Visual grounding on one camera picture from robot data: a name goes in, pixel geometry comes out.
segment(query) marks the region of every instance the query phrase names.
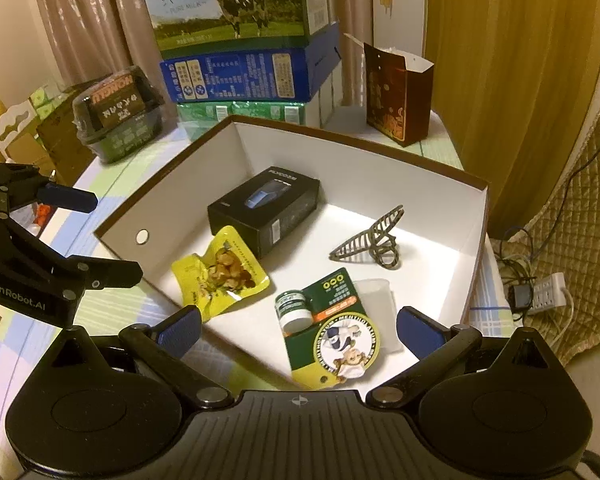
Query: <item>round hole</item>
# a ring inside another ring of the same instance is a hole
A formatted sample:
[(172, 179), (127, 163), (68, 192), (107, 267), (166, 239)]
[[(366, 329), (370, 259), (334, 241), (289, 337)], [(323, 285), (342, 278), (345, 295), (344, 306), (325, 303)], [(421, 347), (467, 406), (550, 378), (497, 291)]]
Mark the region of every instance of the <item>round hole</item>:
[(147, 231), (146, 229), (139, 230), (138, 234), (136, 235), (136, 243), (138, 245), (144, 245), (148, 241), (149, 241), (149, 231)]

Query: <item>blue box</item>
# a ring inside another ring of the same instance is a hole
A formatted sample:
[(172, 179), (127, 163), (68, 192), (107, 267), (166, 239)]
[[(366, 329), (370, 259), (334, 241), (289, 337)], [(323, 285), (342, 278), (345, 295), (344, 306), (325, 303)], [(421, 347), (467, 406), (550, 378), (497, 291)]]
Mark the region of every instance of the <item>blue box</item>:
[(171, 100), (309, 102), (340, 62), (337, 23), (305, 48), (245, 50), (160, 63)]

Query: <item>black box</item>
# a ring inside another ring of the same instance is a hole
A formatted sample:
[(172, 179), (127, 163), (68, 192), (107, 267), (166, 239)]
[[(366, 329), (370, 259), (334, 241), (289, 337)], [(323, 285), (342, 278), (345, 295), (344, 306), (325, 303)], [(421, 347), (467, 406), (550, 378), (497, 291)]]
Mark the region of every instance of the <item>black box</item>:
[(235, 227), (261, 259), (315, 209), (319, 188), (319, 180), (272, 166), (207, 208), (211, 232)]

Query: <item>white jar lid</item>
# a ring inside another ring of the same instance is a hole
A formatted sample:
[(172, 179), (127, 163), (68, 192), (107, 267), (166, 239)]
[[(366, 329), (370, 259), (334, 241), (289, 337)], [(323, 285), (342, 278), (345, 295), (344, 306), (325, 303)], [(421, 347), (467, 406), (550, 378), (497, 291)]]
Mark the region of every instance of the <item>white jar lid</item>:
[(295, 334), (309, 328), (314, 323), (314, 316), (307, 308), (298, 308), (287, 312), (280, 318), (280, 326), (285, 334)]

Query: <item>white power strip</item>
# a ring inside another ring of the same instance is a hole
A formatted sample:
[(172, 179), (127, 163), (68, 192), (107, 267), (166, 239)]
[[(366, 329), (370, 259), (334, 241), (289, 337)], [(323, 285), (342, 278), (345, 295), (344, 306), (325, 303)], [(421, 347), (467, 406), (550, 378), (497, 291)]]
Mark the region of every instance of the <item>white power strip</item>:
[(528, 314), (537, 314), (545, 310), (551, 310), (557, 306), (565, 306), (567, 298), (562, 291), (566, 288), (564, 274), (554, 272), (551, 276), (536, 280), (534, 284), (534, 300)]

